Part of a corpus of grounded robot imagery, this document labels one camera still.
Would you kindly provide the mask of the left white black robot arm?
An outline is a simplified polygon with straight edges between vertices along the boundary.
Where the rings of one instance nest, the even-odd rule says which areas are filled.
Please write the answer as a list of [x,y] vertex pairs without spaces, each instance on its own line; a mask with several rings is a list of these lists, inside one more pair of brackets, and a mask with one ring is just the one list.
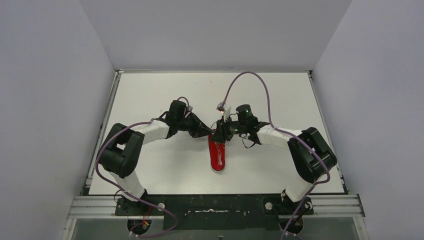
[[173,137],[178,132],[187,132],[193,139],[213,134],[193,113],[192,107],[179,99],[173,100],[169,109],[150,121],[126,126],[112,126],[96,157],[95,171],[99,167],[110,173],[112,180],[98,176],[121,191],[121,209],[145,214],[153,204],[148,203],[148,191],[142,186],[135,169],[142,147],[157,140]]

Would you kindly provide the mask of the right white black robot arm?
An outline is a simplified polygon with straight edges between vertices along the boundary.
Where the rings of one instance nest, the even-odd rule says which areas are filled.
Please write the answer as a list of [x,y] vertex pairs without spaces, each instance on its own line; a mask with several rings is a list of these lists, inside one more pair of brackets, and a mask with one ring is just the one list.
[[301,207],[302,198],[337,165],[334,152],[315,127],[306,130],[274,127],[269,122],[258,120],[248,104],[238,106],[236,115],[237,120],[223,116],[217,124],[222,142],[228,142],[237,135],[254,145],[270,145],[290,152],[296,175],[281,192],[281,207],[289,214],[295,213]]

